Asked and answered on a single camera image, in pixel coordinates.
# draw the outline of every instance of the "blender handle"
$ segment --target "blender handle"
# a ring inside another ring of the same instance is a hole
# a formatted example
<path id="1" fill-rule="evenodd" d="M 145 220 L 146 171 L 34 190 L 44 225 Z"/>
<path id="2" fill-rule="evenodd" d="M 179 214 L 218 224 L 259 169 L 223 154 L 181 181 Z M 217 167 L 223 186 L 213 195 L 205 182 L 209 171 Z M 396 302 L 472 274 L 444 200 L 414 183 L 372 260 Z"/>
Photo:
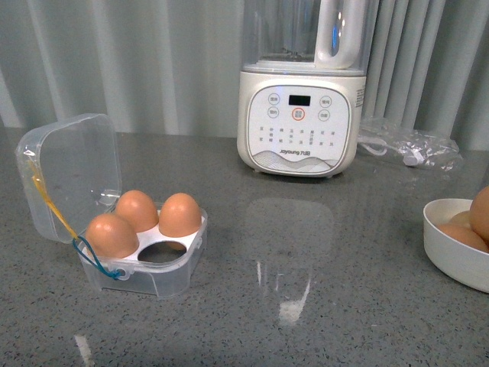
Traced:
<path id="1" fill-rule="evenodd" d="M 338 19 L 335 14 L 335 0 L 322 0 L 319 7 L 318 35 L 316 38 L 316 55 L 314 64 L 329 69 L 347 69 L 358 57 L 361 36 L 364 28 L 367 0 L 344 0 L 341 22 L 341 42 L 336 55 L 332 55 L 333 33 Z"/>

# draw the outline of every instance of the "white bowl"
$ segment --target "white bowl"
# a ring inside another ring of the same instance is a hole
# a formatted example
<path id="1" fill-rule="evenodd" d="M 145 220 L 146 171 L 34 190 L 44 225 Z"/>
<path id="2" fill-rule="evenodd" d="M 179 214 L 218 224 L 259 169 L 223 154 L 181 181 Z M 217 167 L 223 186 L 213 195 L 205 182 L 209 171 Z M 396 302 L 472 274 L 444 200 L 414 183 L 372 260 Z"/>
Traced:
<path id="1" fill-rule="evenodd" d="M 426 204 L 424 215 L 425 252 L 435 266 L 449 277 L 489 293 L 489 254 L 448 237 L 436 228 L 455 214 L 469 210 L 472 200 L 440 199 Z"/>

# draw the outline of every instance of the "speckled countertop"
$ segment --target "speckled countertop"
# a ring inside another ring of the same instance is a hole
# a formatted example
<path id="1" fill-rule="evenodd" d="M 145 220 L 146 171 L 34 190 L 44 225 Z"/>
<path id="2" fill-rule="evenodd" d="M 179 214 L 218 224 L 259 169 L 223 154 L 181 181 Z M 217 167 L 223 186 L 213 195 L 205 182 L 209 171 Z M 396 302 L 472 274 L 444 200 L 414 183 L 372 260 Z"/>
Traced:
<path id="1" fill-rule="evenodd" d="M 455 173 L 358 154 L 332 179 L 257 174 L 232 138 L 118 135 L 123 191 L 192 194 L 209 214 L 190 288 L 158 300 L 94 291 L 69 245 L 34 228 L 0 134 L 0 365 L 489 363 L 489 295 L 423 250 L 423 207 L 472 198 L 489 153 Z"/>

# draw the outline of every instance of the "clear plastic lid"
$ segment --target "clear plastic lid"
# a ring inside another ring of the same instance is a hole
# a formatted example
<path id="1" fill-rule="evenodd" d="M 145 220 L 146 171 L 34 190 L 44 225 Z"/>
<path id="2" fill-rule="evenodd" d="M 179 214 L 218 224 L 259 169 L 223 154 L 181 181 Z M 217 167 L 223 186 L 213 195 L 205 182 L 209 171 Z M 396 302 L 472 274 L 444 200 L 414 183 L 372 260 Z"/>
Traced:
<path id="1" fill-rule="evenodd" d="M 77 234 L 95 216 L 112 210 L 121 195 L 115 130 L 107 115 L 78 115 L 35 128 L 15 153 L 32 219 L 47 239 L 70 243 L 73 236 L 47 205 L 39 185 Z"/>

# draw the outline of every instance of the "brown egg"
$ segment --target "brown egg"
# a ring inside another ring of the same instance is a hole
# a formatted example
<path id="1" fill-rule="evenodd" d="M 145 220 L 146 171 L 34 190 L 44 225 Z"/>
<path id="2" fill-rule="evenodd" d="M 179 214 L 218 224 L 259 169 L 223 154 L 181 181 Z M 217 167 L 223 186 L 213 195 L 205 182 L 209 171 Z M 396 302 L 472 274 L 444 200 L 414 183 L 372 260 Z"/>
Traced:
<path id="1" fill-rule="evenodd" d="M 459 241 L 472 248 L 476 248 L 479 251 L 489 252 L 489 248 L 484 240 L 470 229 L 458 226 L 456 224 L 442 224 L 437 226 L 437 228 L 445 233 L 448 237 L 451 237 L 456 241 Z"/>
<path id="2" fill-rule="evenodd" d="M 471 228 L 471 224 L 468 221 L 469 211 L 465 210 L 459 214 L 455 214 L 449 221 L 450 224 L 456 224 L 465 228 Z"/>
<path id="3" fill-rule="evenodd" d="M 477 194 L 471 204 L 470 224 L 485 242 L 489 242 L 489 186 Z"/>
<path id="4" fill-rule="evenodd" d="M 168 237 L 184 237 L 202 224 L 199 204 L 186 193 L 170 196 L 160 211 L 160 232 Z"/>
<path id="5" fill-rule="evenodd" d="M 186 251 L 186 247 L 182 245 L 180 242 L 167 241 L 165 243 L 168 245 L 168 247 L 170 247 L 173 250 Z"/>
<path id="6" fill-rule="evenodd" d="M 125 258 L 139 246 L 138 236 L 129 222 L 114 214 L 96 216 L 86 229 L 86 240 L 97 256 Z"/>
<path id="7" fill-rule="evenodd" d="M 158 224 L 154 201 L 139 190 L 124 193 L 117 202 L 115 213 L 126 219 L 136 232 L 144 232 Z"/>

